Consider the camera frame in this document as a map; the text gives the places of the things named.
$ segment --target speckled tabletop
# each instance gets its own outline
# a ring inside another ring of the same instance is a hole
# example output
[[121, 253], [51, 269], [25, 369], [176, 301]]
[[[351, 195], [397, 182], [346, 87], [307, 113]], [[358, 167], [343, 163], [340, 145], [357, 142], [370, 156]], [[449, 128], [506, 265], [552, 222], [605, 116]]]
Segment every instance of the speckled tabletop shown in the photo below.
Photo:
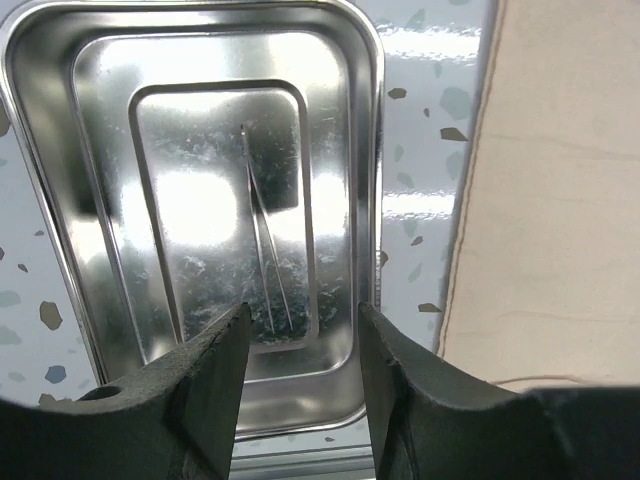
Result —
[[[8, 0], [0, 17], [21, 3]], [[382, 311], [433, 349], [494, 0], [358, 0], [386, 54]], [[0, 395], [35, 405], [96, 386], [15, 134], [0, 138]], [[236, 445], [237, 456], [369, 443], [366, 420]]]

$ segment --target metal tray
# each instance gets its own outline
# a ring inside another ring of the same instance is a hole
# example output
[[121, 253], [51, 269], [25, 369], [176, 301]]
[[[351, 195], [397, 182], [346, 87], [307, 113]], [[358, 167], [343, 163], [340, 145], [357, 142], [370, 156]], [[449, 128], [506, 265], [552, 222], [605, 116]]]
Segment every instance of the metal tray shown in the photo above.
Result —
[[238, 437], [360, 416], [383, 55], [340, 0], [32, 2], [2, 92], [96, 375], [254, 312]]

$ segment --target silver tray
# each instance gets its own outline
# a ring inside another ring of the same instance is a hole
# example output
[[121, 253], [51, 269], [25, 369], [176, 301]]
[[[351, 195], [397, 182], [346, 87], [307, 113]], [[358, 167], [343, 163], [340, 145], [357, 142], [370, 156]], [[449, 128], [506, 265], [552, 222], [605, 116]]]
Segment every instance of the silver tray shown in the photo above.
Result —
[[248, 302], [238, 437], [363, 412], [383, 55], [340, 0], [32, 2], [2, 92], [101, 382]]

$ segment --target rectangular tray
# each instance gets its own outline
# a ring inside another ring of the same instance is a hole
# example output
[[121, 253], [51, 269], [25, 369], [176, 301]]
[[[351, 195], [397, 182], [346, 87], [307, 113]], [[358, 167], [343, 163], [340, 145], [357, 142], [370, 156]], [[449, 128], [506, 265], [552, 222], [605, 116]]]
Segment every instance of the rectangular tray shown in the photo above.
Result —
[[32, 2], [0, 35], [99, 380], [248, 302], [238, 436], [360, 416], [383, 79], [366, 17], [340, 0]]

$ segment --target fabric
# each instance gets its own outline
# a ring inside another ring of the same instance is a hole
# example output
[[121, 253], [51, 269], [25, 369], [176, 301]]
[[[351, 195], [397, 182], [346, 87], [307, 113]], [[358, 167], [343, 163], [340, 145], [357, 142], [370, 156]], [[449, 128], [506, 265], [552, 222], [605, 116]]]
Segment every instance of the fabric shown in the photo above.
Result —
[[640, 1], [505, 0], [439, 354], [505, 388], [640, 381]]

